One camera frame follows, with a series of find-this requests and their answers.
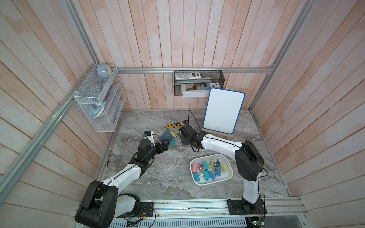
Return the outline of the magazine with photo cover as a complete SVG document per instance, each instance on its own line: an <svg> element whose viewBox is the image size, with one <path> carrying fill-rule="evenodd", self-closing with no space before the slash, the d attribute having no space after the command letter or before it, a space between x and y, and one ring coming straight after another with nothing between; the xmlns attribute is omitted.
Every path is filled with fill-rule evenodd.
<svg viewBox="0 0 365 228"><path fill-rule="evenodd" d="M182 84L182 97L208 97L212 88L221 88L219 83Z"/></svg>

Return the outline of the white plastic storage box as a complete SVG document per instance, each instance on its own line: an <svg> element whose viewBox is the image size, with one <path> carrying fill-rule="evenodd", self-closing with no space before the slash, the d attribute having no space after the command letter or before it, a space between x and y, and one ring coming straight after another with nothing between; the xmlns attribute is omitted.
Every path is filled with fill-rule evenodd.
<svg viewBox="0 0 365 228"><path fill-rule="evenodd" d="M197 173L199 174L200 181L195 182L194 178L193 178L193 173L192 173L193 164L195 163L195 164L198 165L200 163L207 162L208 165L209 165L210 160L214 160L215 162L217 162L217 160L219 160L220 163L225 165L227 171L224 172L224 173L221 172L220 176L217 176L215 180L211 180L209 178L209 173L215 173L215 170L208 169L207 171L204 170L203 173L200 173L199 170L198 170ZM227 157L222 155L222 154L208 155L208 156L205 156L205 157L195 158L195 159L191 160L191 162L190 162L190 173L191 173L193 182L198 186L205 186L205 185L210 185L210 184L214 184L214 183L217 183L217 182L227 181L227 180L229 180L233 177L233 169L232 169Z"/></svg>

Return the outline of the white blue item in rack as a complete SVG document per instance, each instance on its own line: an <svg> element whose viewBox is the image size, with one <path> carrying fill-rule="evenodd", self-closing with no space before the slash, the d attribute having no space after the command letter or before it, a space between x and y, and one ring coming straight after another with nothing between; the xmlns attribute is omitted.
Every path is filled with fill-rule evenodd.
<svg viewBox="0 0 365 228"><path fill-rule="evenodd" d="M106 102L102 102L102 104L93 104L87 115L89 120L98 118L104 112L105 105Z"/></svg>

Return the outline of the aluminium frame rail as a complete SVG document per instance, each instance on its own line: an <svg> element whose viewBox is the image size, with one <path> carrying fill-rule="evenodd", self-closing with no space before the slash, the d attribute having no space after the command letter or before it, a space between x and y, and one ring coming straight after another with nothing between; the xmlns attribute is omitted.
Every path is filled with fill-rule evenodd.
<svg viewBox="0 0 365 228"><path fill-rule="evenodd" d="M269 74L273 69L268 67L118 67L120 74L172 74L175 71L218 71L223 73L258 73Z"/></svg>
<svg viewBox="0 0 365 228"><path fill-rule="evenodd" d="M296 11L297 15L294 17L293 22L290 22L287 26L288 31L283 34L285 39L281 44L278 45L278 51L275 51L273 54L274 59L271 61L271 65L268 67L270 72L260 79L254 90L254 93L251 96L248 106L248 110L250 111L250 113L254 113L256 106L258 105L263 94L267 90L267 86L272 81L275 70L280 66L280 64L286 57L295 39L302 30L302 27L306 24L306 21L311 15L316 4L317 1L304 1L301 6L298 6L299 10Z"/></svg>
<svg viewBox="0 0 365 228"><path fill-rule="evenodd" d="M58 101L25 68L1 63L1 205L77 205L96 174L104 140L72 92Z"/></svg>

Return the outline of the aluminium frame rail right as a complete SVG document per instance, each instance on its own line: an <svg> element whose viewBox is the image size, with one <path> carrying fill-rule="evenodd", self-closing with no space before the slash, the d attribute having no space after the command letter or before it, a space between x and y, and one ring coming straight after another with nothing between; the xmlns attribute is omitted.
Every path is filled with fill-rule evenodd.
<svg viewBox="0 0 365 228"><path fill-rule="evenodd" d="M294 17L293 22L290 22L287 26L288 31L283 34L285 39L281 44L278 45L278 51L275 51L273 54L274 59L271 61L271 65L268 67L270 72L260 79L254 90L254 93L251 96L248 106L248 110L250 111L250 113L254 113L256 106L258 105L263 94L267 90L267 86L272 81L275 70L280 66L280 64L286 57L295 39L302 30L302 27L306 24L306 21L311 15L316 4L317 1L304 1L301 6L298 6L299 10L296 11L297 15Z"/></svg>

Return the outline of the aluminium frame rail back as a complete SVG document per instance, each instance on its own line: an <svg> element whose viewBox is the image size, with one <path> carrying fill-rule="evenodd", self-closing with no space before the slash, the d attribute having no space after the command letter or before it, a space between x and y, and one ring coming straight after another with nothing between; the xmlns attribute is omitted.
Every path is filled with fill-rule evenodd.
<svg viewBox="0 0 365 228"><path fill-rule="evenodd" d="M269 74L273 69L268 67L118 67L120 74L172 74L175 71L218 71L223 73L258 73Z"/></svg>

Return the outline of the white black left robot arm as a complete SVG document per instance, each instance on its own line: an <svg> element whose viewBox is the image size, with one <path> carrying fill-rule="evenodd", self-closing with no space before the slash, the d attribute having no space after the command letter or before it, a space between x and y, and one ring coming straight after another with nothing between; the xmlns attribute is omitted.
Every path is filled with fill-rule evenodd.
<svg viewBox="0 0 365 228"><path fill-rule="evenodd" d="M136 211L139 198L122 191L139 179L153 163L154 157L168 150L170 141L140 141L138 151L119 173L103 181L92 181L76 212L75 221L90 228L108 228L113 219Z"/></svg>

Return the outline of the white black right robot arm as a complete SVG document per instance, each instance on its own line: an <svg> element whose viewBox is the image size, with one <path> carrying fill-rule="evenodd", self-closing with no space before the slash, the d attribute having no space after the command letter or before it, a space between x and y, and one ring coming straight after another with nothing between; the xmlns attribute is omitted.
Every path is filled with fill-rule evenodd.
<svg viewBox="0 0 365 228"><path fill-rule="evenodd" d="M179 127L182 144L193 149L207 149L236 161L238 173L244 179L243 202L255 204L260 199L259 179L264 176L265 161L251 141L234 142L204 131L196 132L189 123Z"/></svg>

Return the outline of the black mesh wall tray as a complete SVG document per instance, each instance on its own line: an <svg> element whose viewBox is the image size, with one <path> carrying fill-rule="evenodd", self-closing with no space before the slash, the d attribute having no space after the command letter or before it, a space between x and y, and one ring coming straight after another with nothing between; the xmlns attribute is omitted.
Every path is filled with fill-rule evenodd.
<svg viewBox="0 0 365 228"><path fill-rule="evenodd" d="M212 88L222 89L224 82L221 70L176 70L174 93L184 98L208 97Z"/></svg>

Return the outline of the small wooden easel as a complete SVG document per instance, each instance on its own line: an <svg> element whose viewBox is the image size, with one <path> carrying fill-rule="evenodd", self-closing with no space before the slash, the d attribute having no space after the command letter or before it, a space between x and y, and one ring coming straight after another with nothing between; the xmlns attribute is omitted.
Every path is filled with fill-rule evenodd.
<svg viewBox="0 0 365 228"><path fill-rule="evenodd" d="M221 132L218 132L218 131L213 131L213 130L209 130L209 129L205 129L205 128L202 128L202 131L206 132L206 133L209 133L209 134L212 134L216 137L221 137L221 138L224 138L224 139L233 139L233 136L230 135L230 134L226 134L226 133L221 133Z"/></svg>

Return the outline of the teal binder clip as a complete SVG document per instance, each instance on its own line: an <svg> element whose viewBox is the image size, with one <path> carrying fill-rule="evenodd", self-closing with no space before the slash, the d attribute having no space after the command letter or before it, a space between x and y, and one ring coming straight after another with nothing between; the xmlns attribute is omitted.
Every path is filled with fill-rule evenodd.
<svg viewBox="0 0 365 228"><path fill-rule="evenodd" d="M209 169L208 163L206 161L204 161L202 163L202 166L203 166L203 168L204 168L205 171L207 171Z"/></svg>
<svg viewBox="0 0 365 228"><path fill-rule="evenodd" d="M195 182L200 181L200 177L199 177L199 174L198 173L193 173L193 178L194 178L194 181Z"/></svg>
<svg viewBox="0 0 365 228"><path fill-rule="evenodd" d="M171 146L175 146L175 144L176 144L176 139L175 139L175 138L173 138L173 139L171 140L171 142L170 142L170 145L171 145Z"/></svg>

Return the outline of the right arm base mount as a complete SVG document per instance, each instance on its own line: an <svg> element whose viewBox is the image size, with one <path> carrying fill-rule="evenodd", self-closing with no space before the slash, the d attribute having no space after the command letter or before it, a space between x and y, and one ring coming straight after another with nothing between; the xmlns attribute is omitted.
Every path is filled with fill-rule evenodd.
<svg viewBox="0 0 365 228"><path fill-rule="evenodd" d="M243 197L241 199L228 199L227 205L230 215L266 215L265 195L259 194L256 203L249 203Z"/></svg>

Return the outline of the white calculator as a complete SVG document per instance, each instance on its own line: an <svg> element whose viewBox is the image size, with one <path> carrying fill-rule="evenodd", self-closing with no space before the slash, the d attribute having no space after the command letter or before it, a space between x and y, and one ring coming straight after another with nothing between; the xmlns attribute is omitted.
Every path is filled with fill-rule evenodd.
<svg viewBox="0 0 365 228"><path fill-rule="evenodd" d="M175 80L193 80L201 79L199 72L177 72L175 73Z"/></svg>

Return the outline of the yellow black utility knife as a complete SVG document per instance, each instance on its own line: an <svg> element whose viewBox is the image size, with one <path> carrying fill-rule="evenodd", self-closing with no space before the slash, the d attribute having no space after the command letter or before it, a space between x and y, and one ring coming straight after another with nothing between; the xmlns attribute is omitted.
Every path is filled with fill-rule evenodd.
<svg viewBox="0 0 365 228"><path fill-rule="evenodd" d="M169 124L169 125L165 126L164 129L178 128L182 125L183 125L183 122L176 122L176 123Z"/></svg>

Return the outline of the yellow binder clip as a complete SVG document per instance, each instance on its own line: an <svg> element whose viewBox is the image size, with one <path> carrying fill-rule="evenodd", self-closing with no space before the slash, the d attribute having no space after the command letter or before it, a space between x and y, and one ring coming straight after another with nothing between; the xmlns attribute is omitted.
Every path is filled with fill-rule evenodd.
<svg viewBox="0 0 365 228"><path fill-rule="evenodd" d="M216 162L214 160L209 161L209 169L215 170Z"/></svg>
<svg viewBox="0 0 365 228"><path fill-rule="evenodd" d="M177 134L174 132L174 131L171 131L170 134L173 136L173 137L176 137Z"/></svg>

